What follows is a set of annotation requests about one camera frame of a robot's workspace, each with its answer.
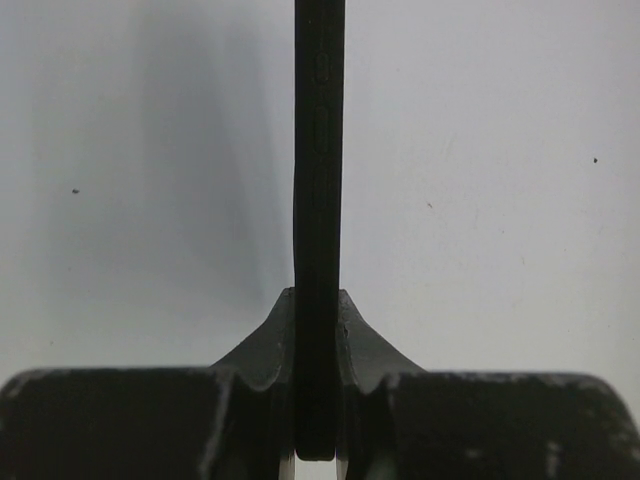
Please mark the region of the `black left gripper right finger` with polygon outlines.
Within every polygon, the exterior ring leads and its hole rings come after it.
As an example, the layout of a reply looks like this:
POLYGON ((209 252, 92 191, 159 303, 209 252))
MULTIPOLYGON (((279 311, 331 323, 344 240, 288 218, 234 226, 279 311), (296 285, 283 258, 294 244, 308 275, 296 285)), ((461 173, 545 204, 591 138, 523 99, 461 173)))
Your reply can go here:
POLYGON ((589 375, 429 372, 347 293, 336 326, 342 479, 635 479, 639 433, 589 375))

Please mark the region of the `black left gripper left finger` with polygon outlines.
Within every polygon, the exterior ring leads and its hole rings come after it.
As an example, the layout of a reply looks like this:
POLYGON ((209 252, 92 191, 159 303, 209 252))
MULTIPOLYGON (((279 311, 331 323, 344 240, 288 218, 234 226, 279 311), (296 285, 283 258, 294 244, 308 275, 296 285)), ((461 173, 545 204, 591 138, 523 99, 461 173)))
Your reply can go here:
POLYGON ((291 479, 294 295, 210 366, 32 369, 1 391, 5 479, 291 479))

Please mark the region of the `black smartphone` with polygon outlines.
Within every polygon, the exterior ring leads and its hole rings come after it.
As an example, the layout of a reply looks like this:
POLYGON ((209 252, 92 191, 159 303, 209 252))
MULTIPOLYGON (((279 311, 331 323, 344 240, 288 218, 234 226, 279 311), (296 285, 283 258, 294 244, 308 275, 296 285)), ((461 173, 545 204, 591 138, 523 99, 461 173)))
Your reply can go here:
POLYGON ((297 1, 293 253, 295 450, 335 455, 346 4, 297 1))

